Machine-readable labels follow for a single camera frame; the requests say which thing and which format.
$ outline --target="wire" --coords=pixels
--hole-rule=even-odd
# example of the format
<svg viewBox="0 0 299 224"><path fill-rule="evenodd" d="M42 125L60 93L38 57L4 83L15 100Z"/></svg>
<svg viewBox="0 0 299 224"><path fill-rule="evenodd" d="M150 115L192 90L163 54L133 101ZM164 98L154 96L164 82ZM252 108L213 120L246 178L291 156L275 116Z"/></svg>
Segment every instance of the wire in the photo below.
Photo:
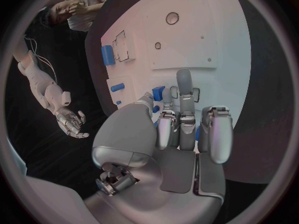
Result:
<svg viewBox="0 0 299 224"><path fill-rule="evenodd" d="M30 45L31 45L32 51L33 51L33 53L37 56L37 58L38 58L40 61L42 61L43 63L45 63L46 65L48 65L48 66L52 69L52 71L53 71L53 73L54 73L54 76L55 76L55 82L56 82L56 84L57 84L56 73L55 73L54 68L53 68L53 66L51 65L51 63L50 63L46 58L44 58L44 57L39 56L39 55L36 54L36 50L37 50L37 42L36 42L33 38L26 37L26 34L24 35L24 38L25 38L26 40L29 40L29 41L30 41ZM33 48L32 41L34 41L34 43L35 43L35 49Z"/></svg>

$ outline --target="dark floor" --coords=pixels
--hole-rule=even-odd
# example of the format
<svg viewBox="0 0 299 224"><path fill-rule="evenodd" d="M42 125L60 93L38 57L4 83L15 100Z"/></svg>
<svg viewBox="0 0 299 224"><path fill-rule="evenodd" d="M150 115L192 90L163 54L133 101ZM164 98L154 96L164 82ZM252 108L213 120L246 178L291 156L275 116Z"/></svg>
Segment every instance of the dark floor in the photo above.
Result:
<svg viewBox="0 0 299 224"><path fill-rule="evenodd" d="M99 104L86 60L86 33L72 31L67 25L49 30L33 24L26 34L36 39L37 53L49 59L53 65L58 85L64 91L71 92L70 108L74 112L82 110L86 115L87 123L83 126L83 131L89 132L90 136L86 139L66 136L50 111L44 110L36 101L26 77L19 72L14 61L9 72L5 101L9 137L26 161L29 176L70 187L84 199L97 190L95 179L100 170L91 160L91 148L95 134L107 118ZM52 74L42 63L40 67ZM271 68L264 64L263 69ZM245 184L230 180L226 181L226 185L225 203L215 224L224 224L231 220L250 205L266 187L264 184ZM283 214L292 215L294 218L280 219L275 223L297 223L296 204ZM0 213L4 221L7 215L12 215L2 204Z"/></svg>

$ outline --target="blue block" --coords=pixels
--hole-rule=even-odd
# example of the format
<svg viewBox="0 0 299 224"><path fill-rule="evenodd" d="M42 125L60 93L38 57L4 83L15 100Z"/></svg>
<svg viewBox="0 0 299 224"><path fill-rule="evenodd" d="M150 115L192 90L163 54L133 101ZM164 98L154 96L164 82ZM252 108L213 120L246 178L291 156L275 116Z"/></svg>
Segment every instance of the blue block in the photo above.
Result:
<svg viewBox="0 0 299 224"><path fill-rule="evenodd" d="M113 55L113 49L112 46L102 46L102 56L104 60L105 66L111 66L115 64L115 59Z"/></svg>
<svg viewBox="0 0 299 224"><path fill-rule="evenodd" d="M199 140L199 128L200 128L200 126L196 130L196 141Z"/></svg>
<svg viewBox="0 0 299 224"><path fill-rule="evenodd" d="M152 108L153 113L157 113L159 110L160 110L159 106L155 106L154 108Z"/></svg>
<svg viewBox="0 0 299 224"><path fill-rule="evenodd" d="M111 91L112 92L115 92L115 91L119 91L119 90L122 90L125 88L125 84L124 83L120 83L118 85L115 85L115 86L111 86Z"/></svg>
<svg viewBox="0 0 299 224"><path fill-rule="evenodd" d="M152 95L154 101L163 100L162 91L165 89L165 86L160 86L152 89Z"/></svg>

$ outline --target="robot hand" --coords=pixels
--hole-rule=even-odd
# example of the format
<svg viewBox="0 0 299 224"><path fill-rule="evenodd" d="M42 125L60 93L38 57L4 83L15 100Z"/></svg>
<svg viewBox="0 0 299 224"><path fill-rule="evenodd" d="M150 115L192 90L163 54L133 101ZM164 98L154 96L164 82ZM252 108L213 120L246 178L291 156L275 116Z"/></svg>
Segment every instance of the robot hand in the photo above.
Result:
<svg viewBox="0 0 299 224"><path fill-rule="evenodd" d="M86 122L85 115L78 111L79 117L66 107L55 113L58 125L67 134L75 138L86 138L88 133L80 133L81 125Z"/></svg>

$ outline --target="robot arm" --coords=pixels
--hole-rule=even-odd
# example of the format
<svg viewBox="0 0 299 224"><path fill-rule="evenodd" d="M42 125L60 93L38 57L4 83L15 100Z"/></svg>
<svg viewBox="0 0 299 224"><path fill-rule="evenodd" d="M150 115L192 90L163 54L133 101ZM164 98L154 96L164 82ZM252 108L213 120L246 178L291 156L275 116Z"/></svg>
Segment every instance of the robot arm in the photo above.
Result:
<svg viewBox="0 0 299 224"><path fill-rule="evenodd" d="M44 109L56 116L58 125L67 134L75 138L88 137L88 133L80 133L81 125L86 122L84 114L79 111L79 117L66 108L71 103L69 92L63 92L55 81L37 65L36 55L28 50L22 39L17 45L14 58L18 69L29 80L31 91Z"/></svg>

